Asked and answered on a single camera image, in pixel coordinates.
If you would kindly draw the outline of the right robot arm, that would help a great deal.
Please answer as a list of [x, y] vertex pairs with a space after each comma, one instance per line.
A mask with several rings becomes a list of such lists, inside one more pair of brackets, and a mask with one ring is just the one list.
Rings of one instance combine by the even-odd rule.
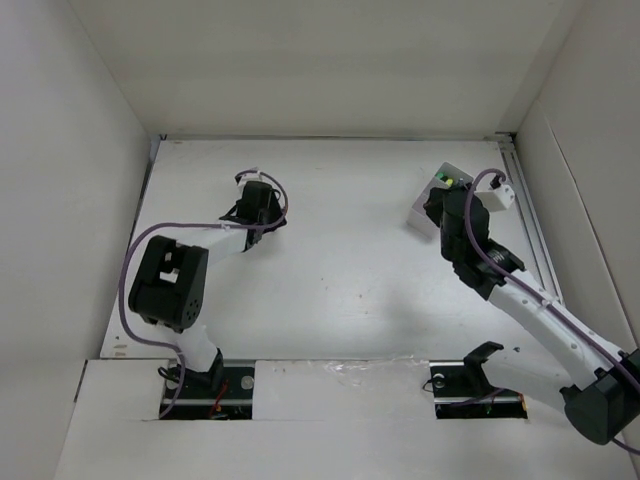
[[432, 188], [422, 208], [443, 258], [484, 301], [515, 320], [551, 354], [547, 368], [486, 341], [463, 359], [462, 381], [481, 396], [529, 395], [565, 415], [597, 445], [615, 442], [639, 417], [639, 353], [605, 340], [549, 294], [513, 252], [489, 236], [489, 210], [467, 185]]

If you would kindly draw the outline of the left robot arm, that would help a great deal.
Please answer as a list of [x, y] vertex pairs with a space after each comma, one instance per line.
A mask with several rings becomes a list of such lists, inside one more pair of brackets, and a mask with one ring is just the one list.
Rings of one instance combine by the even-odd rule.
[[146, 245], [128, 294], [128, 308], [158, 329], [161, 340], [142, 342], [170, 348], [178, 365], [165, 378], [212, 396], [222, 387], [224, 360], [199, 319], [204, 306], [207, 271], [226, 258], [244, 253], [262, 237], [287, 224], [288, 196], [276, 181], [255, 171], [236, 177], [240, 196], [213, 224], [172, 223], [188, 234], [180, 239], [159, 235], [154, 226], [142, 235]]

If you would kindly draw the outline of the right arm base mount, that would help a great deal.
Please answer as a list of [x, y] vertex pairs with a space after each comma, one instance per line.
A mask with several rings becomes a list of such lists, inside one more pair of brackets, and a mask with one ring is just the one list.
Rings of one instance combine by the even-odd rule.
[[482, 367], [504, 347], [485, 342], [462, 360], [429, 362], [430, 377], [422, 390], [433, 396], [438, 420], [484, 420], [528, 418], [524, 397], [512, 390], [492, 386]]

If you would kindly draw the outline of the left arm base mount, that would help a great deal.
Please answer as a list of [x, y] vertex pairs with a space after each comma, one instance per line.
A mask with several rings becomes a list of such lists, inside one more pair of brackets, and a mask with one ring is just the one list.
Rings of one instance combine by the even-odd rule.
[[187, 377], [171, 410], [162, 420], [251, 420], [255, 384], [254, 362], [225, 362], [213, 389]]

